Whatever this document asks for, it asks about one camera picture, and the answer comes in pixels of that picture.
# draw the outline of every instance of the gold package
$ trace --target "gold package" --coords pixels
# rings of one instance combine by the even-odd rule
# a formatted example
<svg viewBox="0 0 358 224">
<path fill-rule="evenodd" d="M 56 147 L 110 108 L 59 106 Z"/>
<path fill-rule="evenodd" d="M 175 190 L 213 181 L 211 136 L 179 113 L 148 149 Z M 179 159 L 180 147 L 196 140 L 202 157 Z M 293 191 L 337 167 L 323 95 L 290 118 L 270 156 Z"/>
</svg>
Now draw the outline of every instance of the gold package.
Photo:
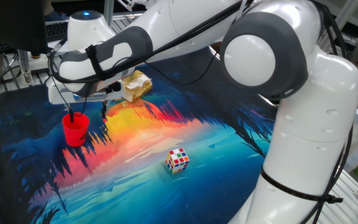
<svg viewBox="0 0 358 224">
<path fill-rule="evenodd" d="M 136 70 L 128 77 L 122 79 L 124 85 L 124 99 L 133 103 L 153 88 L 151 79 Z"/>
</svg>

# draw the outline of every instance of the keyboard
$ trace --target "keyboard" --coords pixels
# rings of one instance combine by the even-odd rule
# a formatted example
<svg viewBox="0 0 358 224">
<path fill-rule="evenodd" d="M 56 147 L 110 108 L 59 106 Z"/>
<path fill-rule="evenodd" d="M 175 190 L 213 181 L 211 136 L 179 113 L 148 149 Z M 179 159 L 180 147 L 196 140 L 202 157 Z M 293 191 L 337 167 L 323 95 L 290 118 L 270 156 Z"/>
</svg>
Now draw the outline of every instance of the keyboard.
<svg viewBox="0 0 358 224">
<path fill-rule="evenodd" d="M 55 40 L 62 40 L 67 37 L 67 26 L 68 22 L 59 22 L 54 24 L 46 25 L 47 27 L 47 42 Z M 5 43 L 0 42 L 0 53 L 7 53 L 14 50 L 12 47 Z"/>
<path fill-rule="evenodd" d="M 47 41 L 62 40 L 67 38 L 68 22 L 59 22 L 47 25 Z"/>
</svg>

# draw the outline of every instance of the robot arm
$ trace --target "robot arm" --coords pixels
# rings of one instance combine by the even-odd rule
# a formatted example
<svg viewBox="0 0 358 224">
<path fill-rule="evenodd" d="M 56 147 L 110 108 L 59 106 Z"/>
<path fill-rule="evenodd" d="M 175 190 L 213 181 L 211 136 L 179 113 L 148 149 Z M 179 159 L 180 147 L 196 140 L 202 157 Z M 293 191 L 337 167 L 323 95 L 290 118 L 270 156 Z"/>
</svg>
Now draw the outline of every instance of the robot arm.
<svg viewBox="0 0 358 224">
<path fill-rule="evenodd" d="M 88 96 L 143 61 L 187 54 L 224 36 L 226 73 L 281 100 L 262 175 L 231 223 L 299 223 L 317 202 L 271 180 L 303 195 L 324 193 L 353 123 L 358 70 L 316 45 L 321 19 L 310 1 L 259 1 L 234 22 L 240 6 L 238 0 L 160 0 L 120 34 L 65 54 L 55 78 Z M 70 41 L 70 23 L 68 32 Z"/>
<path fill-rule="evenodd" d="M 121 79 L 122 71 L 131 71 L 144 61 L 176 57 L 213 44 L 225 35 L 240 5 L 238 0 L 211 4 L 192 0 L 158 1 L 129 27 L 103 43 L 87 50 L 70 48 L 73 51 L 63 56 L 59 73 L 54 77 L 72 93 L 89 96 Z M 73 15 L 68 27 L 69 46 L 74 38 L 85 39 L 87 45 L 98 44 L 79 35 L 73 37 L 71 33 L 79 34 L 72 27 L 77 30 L 87 27 L 89 33 L 98 32 L 101 16 Z"/>
</svg>

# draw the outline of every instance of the red cup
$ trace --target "red cup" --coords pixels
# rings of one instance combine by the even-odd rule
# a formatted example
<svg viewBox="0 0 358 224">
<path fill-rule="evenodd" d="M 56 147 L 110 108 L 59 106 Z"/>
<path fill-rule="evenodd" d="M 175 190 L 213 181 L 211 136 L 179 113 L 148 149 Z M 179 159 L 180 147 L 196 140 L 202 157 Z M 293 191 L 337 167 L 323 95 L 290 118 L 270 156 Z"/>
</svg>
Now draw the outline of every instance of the red cup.
<svg viewBox="0 0 358 224">
<path fill-rule="evenodd" d="M 89 118 L 85 114 L 75 112 L 74 122 L 70 121 L 70 114 L 67 114 L 62 119 L 62 123 L 67 144 L 71 147 L 82 146 L 88 132 Z"/>
</svg>

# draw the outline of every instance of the rubik's cube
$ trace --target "rubik's cube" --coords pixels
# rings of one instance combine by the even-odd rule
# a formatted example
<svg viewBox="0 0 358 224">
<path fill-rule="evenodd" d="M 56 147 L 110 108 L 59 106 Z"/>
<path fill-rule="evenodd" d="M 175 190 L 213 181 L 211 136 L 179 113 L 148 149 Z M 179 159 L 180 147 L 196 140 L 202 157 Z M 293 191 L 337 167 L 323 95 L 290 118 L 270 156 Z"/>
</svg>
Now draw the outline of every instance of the rubik's cube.
<svg viewBox="0 0 358 224">
<path fill-rule="evenodd" d="M 172 174 L 185 170 L 189 162 L 190 159 L 183 148 L 169 151 L 167 159 L 165 160 L 165 163 Z"/>
</svg>

